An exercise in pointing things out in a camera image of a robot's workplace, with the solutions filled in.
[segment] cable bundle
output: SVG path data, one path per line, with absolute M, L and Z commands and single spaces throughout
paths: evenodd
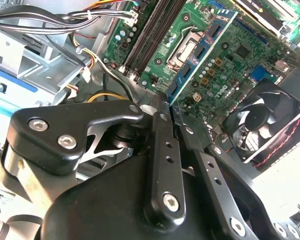
M 53 14 L 40 7 L 20 5 L 0 10 L 0 20 L 6 19 L 28 19 L 43 22 L 42 27 L 19 26 L 0 22 L 0 29 L 37 35 L 58 35 L 72 33 L 89 27 L 100 17 L 111 17 L 118 19 L 129 19 L 128 11 L 117 11 L 114 9 L 89 7 L 83 11 L 74 11 L 68 14 Z M 52 24 L 56 27 L 45 27 Z

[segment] screw hole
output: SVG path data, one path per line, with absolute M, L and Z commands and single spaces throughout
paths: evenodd
M 167 142 L 165 143 L 165 145 L 166 145 L 168 148 L 172 149 L 172 145 L 171 145 L 170 142 L 167 141 Z
M 218 184 L 218 185 L 221 185 L 222 183 L 221 183 L 221 181 L 218 179 L 218 178 L 214 178 L 214 181 Z
M 174 161 L 172 160 L 172 158 L 169 157 L 169 156 L 166 156 L 165 159 L 166 159 L 169 163 L 171 163 L 171 164 L 174 163 Z
M 208 165 L 209 165 L 211 168 L 213 168 L 213 169 L 215 168 L 215 165 L 213 165 L 213 164 L 212 164 L 211 162 L 209 162 L 209 161 L 208 161 Z

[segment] white connector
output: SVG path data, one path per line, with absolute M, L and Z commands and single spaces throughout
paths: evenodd
M 197 92 L 195 92 L 195 93 L 192 95 L 192 97 L 193 97 L 193 100 L 195 100 L 197 103 L 200 102 L 201 99 L 202 99 L 202 96 L 201 96 L 199 93 L 197 93 Z
M 130 10 L 130 15 L 132 18 L 124 20 L 124 23 L 130 27 L 133 27 L 138 22 L 139 14 L 133 10 Z

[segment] yellow wire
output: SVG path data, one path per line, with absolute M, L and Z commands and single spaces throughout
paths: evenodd
M 104 4 L 104 3 L 109 3 L 109 2 L 116 2 L 115 0 L 103 0 L 103 1 L 97 1 L 97 2 L 95 2 L 95 3 L 93 3 L 93 4 L 91 4 L 90 5 L 90 7 L 94 7 L 94 6 L 96 6 L 96 5 L 99 5 L 99 4 Z
M 120 96 L 120 95 L 117 95 L 117 94 L 113 94 L 113 93 L 104 92 L 104 93 L 99 93 L 99 94 L 96 94 L 96 95 L 93 95 L 92 97 L 90 97 L 89 100 L 88 100 L 88 103 L 92 103 L 95 99 L 97 99 L 99 97 L 102 97 L 102 96 L 110 96 L 110 97 L 115 97 L 115 98 L 121 99 L 121 100 L 127 100 L 123 96 Z

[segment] metal bracket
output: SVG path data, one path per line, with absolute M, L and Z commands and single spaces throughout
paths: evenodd
M 179 142 L 173 136 L 167 96 L 157 94 L 150 134 L 148 187 L 144 212 L 159 231 L 171 232 L 186 218 Z
M 257 240 L 253 231 L 245 223 L 216 160 L 204 153 L 199 138 L 188 126 L 179 127 L 178 136 L 181 146 L 181 159 L 188 160 L 185 166 L 192 167 L 195 177 L 205 197 L 205 205 L 211 212 L 210 227 L 215 239 Z
M 217 145 L 210 145 L 205 151 L 215 158 L 232 195 L 243 201 L 250 211 L 249 222 L 259 239 L 300 239 L 300 230 L 290 219 L 282 219 L 274 215 L 273 209 L 269 209 L 271 212 L 267 211 L 256 189 L 254 189 L 253 181 L 241 171 L 222 148 Z M 299 235 L 299 238 L 296 238 L 296 234 L 289 229 L 291 227 Z
M 143 115 L 128 100 L 22 109 L 11 118 L 7 141 L 23 159 L 49 173 L 66 175 L 77 168 L 85 153 L 85 160 L 94 157 L 109 127 L 136 124 Z M 86 146 L 87 135 L 95 135 L 91 146 Z

